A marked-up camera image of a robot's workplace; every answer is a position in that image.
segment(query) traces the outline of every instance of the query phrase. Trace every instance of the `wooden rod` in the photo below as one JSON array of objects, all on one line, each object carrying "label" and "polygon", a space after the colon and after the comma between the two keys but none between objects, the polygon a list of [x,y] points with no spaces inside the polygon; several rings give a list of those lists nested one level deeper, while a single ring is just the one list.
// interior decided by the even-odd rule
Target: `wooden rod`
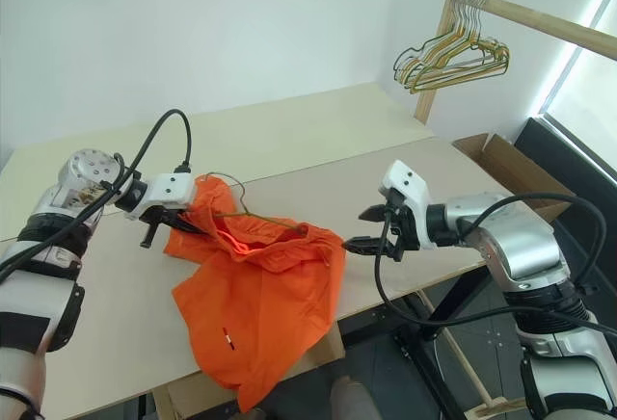
[{"label": "wooden rod", "polygon": [[[445,0],[443,3],[442,18],[440,24],[437,27],[437,36],[444,35],[449,32],[454,24],[454,12],[452,11],[452,0]],[[433,106],[433,100],[435,100],[435,94],[437,91],[424,91],[420,93],[420,97],[417,100],[416,112],[414,118],[420,121],[422,124],[426,124],[428,116],[431,113],[431,107]]]},{"label": "wooden rod", "polygon": [[487,0],[484,4],[478,1],[466,1],[466,4],[547,35],[573,42],[580,47],[617,61],[617,38],[606,33],[508,1]]},{"label": "wooden rod", "polygon": [[[420,290],[417,293],[419,294],[420,299],[422,300],[424,305],[428,308],[428,310],[433,312],[435,310],[435,306],[428,299],[428,297],[426,296],[426,293],[424,293],[424,290]],[[463,369],[469,376],[469,379],[471,380],[471,383],[473,383],[473,386],[475,386],[475,389],[480,395],[480,398],[482,398],[482,402],[484,403],[484,405],[486,407],[493,407],[495,405],[495,401],[493,400],[493,398],[487,391],[486,387],[484,386],[484,383],[482,383],[482,380],[478,377],[478,374],[476,374],[475,370],[473,370],[471,363],[465,356],[465,353],[463,353],[463,350],[461,349],[459,344],[454,339],[452,332],[448,330],[447,328],[444,328],[443,336],[445,337],[448,345],[450,345],[450,349],[452,350],[454,355],[456,355],[456,358],[459,359],[459,362],[461,362]]]}]

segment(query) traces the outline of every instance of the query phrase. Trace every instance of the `wooden table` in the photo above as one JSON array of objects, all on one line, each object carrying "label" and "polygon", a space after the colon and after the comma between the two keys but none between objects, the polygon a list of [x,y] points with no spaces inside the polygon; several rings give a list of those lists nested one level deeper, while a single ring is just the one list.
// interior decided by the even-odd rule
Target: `wooden table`
[{"label": "wooden table", "polygon": [[[363,92],[366,88],[375,92],[372,86],[364,87]],[[374,99],[377,95],[370,93],[364,98],[371,96]],[[341,102],[340,95],[335,96],[335,102],[337,100],[344,115],[343,112],[350,106],[344,100]],[[373,100],[370,107],[376,107],[379,101],[383,102],[379,110],[389,112],[384,112],[381,119],[373,123],[382,119],[389,122],[382,123],[379,132],[373,130],[371,134],[364,130],[365,139],[381,132],[387,133],[390,127],[396,128],[403,122],[398,114],[404,111],[398,109],[396,112],[389,99],[381,97]],[[333,123],[338,122],[338,131],[346,130],[349,136],[353,135],[354,124],[351,121],[330,117],[327,122],[334,127],[336,125]],[[294,160],[285,155],[264,165],[257,160],[252,166],[246,162],[241,165],[236,163],[235,166],[229,164],[233,167],[229,170],[227,166],[208,163],[216,160],[214,153],[194,150],[195,161],[200,161],[195,174],[218,170],[239,174],[241,180],[246,181],[251,179],[247,174],[252,174],[252,171],[253,180],[247,183],[246,201],[257,213],[315,223],[332,229],[343,238],[379,234],[379,225],[361,222],[357,216],[367,206],[383,201],[377,187],[389,164],[396,158],[406,162],[427,181],[435,201],[503,190],[449,143],[430,137],[430,132],[419,125],[412,127],[415,133],[412,133],[412,139],[407,144],[393,143],[381,136],[376,138],[377,144],[373,141],[370,144],[354,141],[353,145],[349,144],[342,150],[331,146],[329,152],[316,147],[320,138],[315,132],[305,143],[306,147],[302,143],[296,143],[299,147],[293,147],[293,153],[310,154],[314,151],[316,154],[298,157],[300,163],[296,166],[301,165],[300,168],[292,168]],[[394,133],[394,137],[399,139],[399,134]],[[200,134],[196,133],[194,140],[198,142],[200,138]],[[96,141],[101,143],[107,139],[99,136]],[[70,144],[62,142],[47,148],[54,148],[55,145],[67,149]],[[33,155],[40,158],[43,148],[36,148],[30,156],[17,155],[17,160],[32,165],[35,162]],[[243,158],[250,160],[250,152],[249,148],[245,149]],[[276,155],[278,152],[271,152],[272,158]],[[57,152],[50,152],[49,160],[52,156],[57,156]],[[158,171],[167,171],[169,166],[158,168]],[[14,168],[9,175],[16,174]],[[148,170],[155,172],[152,163]],[[6,174],[2,176],[0,186],[4,197],[7,191],[14,190],[15,184],[2,182]],[[39,193],[44,187],[39,183]],[[8,217],[11,220],[9,227],[3,232],[14,228],[13,220],[22,216],[20,210],[22,208],[13,208],[13,214]],[[129,222],[121,213],[102,218],[84,257],[84,269],[79,277],[79,282],[86,288],[86,299],[77,329],[64,349],[47,357],[43,402],[43,412],[47,418],[67,418],[108,406],[198,370],[184,322],[170,293],[197,266],[161,254],[168,235],[165,228],[159,229],[151,249],[141,249],[139,243],[145,231],[144,225]],[[8,244],[3,242],[1,247],[5,248]],[[402,263],[387,262],[384,265],[384,286],[393,297],[404,295],[472,269],[479,260],[474,251],[462,249],[408,253]],[[337,317],[355,314],[380,302],[373,283],[372,259],[350,254]]]}]

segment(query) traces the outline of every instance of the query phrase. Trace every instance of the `clothes rack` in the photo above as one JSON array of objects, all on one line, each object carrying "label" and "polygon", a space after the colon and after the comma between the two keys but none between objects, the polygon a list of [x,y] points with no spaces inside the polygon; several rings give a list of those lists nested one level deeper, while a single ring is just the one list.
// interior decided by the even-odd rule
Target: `clothes rack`
[{"label": "clothes rack", "polygon": [[[445,0],[443,4],[442,18],[438,26],[437,36],[447,33],[452,27],[454,22],[452,1]],[[547,35],[572,42],[609,59],[617,60],[617,38],[606,33],[508,1],[487,0],[483,3],[468,1],[466,4],[485,13],[492,13]],[[422,92],[417,101],[415,118],[424,124],[426,124],[430,115],[435,94],[435,90]]]}]

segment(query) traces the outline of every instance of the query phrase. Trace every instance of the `white wall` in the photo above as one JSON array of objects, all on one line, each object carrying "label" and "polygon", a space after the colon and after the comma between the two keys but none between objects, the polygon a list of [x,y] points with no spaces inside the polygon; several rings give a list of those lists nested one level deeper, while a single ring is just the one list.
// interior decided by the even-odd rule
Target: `white wall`
[{"label": "white wall", "polygon": [[[571,19],[588,0],[513,0]],[[0,0],[0,165],[12,149],[68,134],[320,92],[379,79],[431,37],[443,0]],[[446,137],[512,136],[558,43],[485,16],[510,45],[506,77],[438,94]]]}]

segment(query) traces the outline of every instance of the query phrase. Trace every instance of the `table surface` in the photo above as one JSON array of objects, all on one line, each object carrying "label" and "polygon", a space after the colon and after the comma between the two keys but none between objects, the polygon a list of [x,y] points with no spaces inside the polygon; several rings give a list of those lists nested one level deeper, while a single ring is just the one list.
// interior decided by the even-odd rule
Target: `table surface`
[{"label": "table surface", "polygon": [[[316,110],[328,111],[328,123],[337,134],[342,133],[343,145],[324,141],[320,146],[321,138],[330,136],[330,131],[320,135],[317,124],[307,124],[307,134],[302,134],[306,140],[300,143],[305,146],[290,147],[289,155],[282,156],[290,142],[288,137],[280,138],[278,147],[269,143],[269,153],[258,152],[255,160],[246,158],[246,153],[252,151],[250,148],[230,150],[229,156],[208,153],[206,147],[198,147],[198,152],[194,149],[197,168],[194,174],[219,170],[237,174],[243,181],[253,179],[247,184],[246,201],[257,213],[328,227],[343,238],[379,234],[379,225],[361,222],[357,217],[367,206],[383,201],[377,187],[389,164],[397,158],[427,181],[436,202],[458,195],[503,191],[488,174],[449,143],[430,138],[430,131],[412,120],[406,111],[393,105],[374,85],[317,96],[287,99],[282,101],[284,104],[275,103],[278,105],[273,107],[295,115],[296,125],[302,127],[312,118],[301,112],[320,103],[321,108]],[[362,105],[359,99],[368,105]],[[256,107],[267,109],[265,105]],[[357,124],[354,121],[356,116],[349,113],[352,107],[359,111],[359,117],[366,116],[374,129],[369,132],[364,124]],[[245,109],[229,113],[231,117],[249,114]],[[369,119],[374,115],[379,119]],[[209,119],[199,118],[193,122],[203,123]],[[283,124],[291,126],[285,120]],[[274,139],[282,129],[277,124],[272,127]],[[197,128],[205,132],[201,125]],[[401,128],[403,132],[389,134],[394,128]],[[361,139],[354,134],[355,129],[358,129]],[[92,146],[107,148],[115,139],[113,136],[127,138],[130,135],[128,131],[126,134],[114,133],[97,135]],[[167,139],[182,142],[183,136],[181,133],[169,135],[163,141]],[[200,139],[200,133],[194,131],[196,143]],[[17,152],[15,160],[26,165],[22,166],[22,173],[25,173],[25,169],[32,168],[27,165],[32,165],[36,159],[41,161],[46,156],[49,160],[58,159],[61,154],[70,154],[75,148],[80,148],[81,145],[75,144],[82,141],[80,137],[68,139],[68,144],[64,141],[52,143],[47,146],[47,153],[44,152],[45,146],[24,149]],[[153,151],[158,155],[160,150]],[[238,152],[244,156],[240,163],[231,158],[234,155],[238,158]],[[262,163],[265,157],[271,161]],[[49,165],[53,167],[52,172],[61,163]],[[170,166],[175,164],[174,161],[169,163]],[[151,167],[151,162],[145,163],[145,172],[152,171]],[[16,194],[19,190],[14,180],[7,181],[7,175],[19,177],[17,170],[18,165],[12,160],[9,171],[4,171],[0,177],[0,184],[3,184],[0,194]],[[42,170],[45,180],[49,176],[46,171],[49,172],[47,168]],[[40,194],[42,186],[39,181],[37,185],[36,192]],[[24,188],[23,192],[33,192],[30,189]],[[21,217],[21,223],[25,221],[34,206],[29,199],[32,195],[18,197],[7,217],[9,221],[4,224],[7,227],[3,231],[5,236],[19,229],[16,227],[18,217]],[[145,231],[144,225],[129,222],[121,213],[112,212],[102,217],[79,277],[79,283],[86,289],[86,299],[77,328],[65,348],[47,356],[47,383],[42,408],[47,418],[55,420],[96,410],[198,370],[188,344],[186,327],[171,295],[172,288],[192,274],[197,265],[161,253],[169,233],[165,227],[159,229],[151,249],[141,249],[139,243]],[[9,243],[1,243],[0,251]],[[474,268],[479,260],[474,251],[465,249],[410,252],[402,263],[384,264],[384,286],[390,295],[400,296]],[[337,317],[357,313],[379,302],[373,283],[372,259],[349,255]]]}]

